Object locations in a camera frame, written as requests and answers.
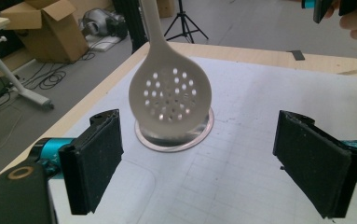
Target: spoon head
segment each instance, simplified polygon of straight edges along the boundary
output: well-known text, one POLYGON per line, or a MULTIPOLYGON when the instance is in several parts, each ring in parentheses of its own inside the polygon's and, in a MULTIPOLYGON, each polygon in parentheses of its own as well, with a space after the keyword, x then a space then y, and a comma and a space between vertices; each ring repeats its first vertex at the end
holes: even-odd
POLYGON ((185 57, 147 59, 130 84, 134 117, 160 136, 179 136, 196 128, 207 116, 212 99, 204 71, 185 57))

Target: desk leg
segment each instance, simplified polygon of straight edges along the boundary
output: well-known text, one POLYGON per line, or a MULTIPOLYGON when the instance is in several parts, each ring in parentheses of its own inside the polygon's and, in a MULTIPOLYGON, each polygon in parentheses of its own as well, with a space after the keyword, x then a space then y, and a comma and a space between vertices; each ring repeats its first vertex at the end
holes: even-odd
POLYGON ((51 100, 48 98, 24 88, 21 83, 15 78, 15 76, 10 72, 7 66, 0 59, 0 70, 7 76, 10 82, 15 86, 15 91, 18 92, 19 95, 39 104, 44 107, 53 108, 53 104, 51 100))

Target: spoon handle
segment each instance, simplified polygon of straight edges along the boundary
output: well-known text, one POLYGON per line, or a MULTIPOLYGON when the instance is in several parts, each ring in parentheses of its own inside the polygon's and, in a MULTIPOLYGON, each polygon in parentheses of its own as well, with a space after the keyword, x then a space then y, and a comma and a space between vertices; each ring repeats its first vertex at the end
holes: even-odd
POLYGON ((158 5, 156 0, 141 0, 143 8, 145 24, 149 35, 149 43, 151 46, 167 45, 167 41, 161 32, 161 25, 158 16, 158 5))

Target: cardboard box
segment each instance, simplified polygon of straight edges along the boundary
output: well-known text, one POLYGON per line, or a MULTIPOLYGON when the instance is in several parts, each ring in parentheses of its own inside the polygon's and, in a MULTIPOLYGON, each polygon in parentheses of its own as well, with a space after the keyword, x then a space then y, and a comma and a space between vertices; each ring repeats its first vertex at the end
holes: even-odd
POLYGON ((42 63, 72 63, 88 50, 67 0, 26 0, 0 12, 30 54, 42 63))
POLYGON ((157 0, 158 15, 161 18, 171 17, 175 12, 174 0, 157 0))

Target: beige utensil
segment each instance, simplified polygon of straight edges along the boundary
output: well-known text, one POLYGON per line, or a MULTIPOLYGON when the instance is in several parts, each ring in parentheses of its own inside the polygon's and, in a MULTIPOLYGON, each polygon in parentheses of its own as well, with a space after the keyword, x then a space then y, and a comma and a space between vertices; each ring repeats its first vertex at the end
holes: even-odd
POLYGON ((174 137, 200 125, 212 91, 204 71, 173 50, 161 32, 156 0, 142 0, 150 49, 130 84, 130 107, 145 129, 174 137))

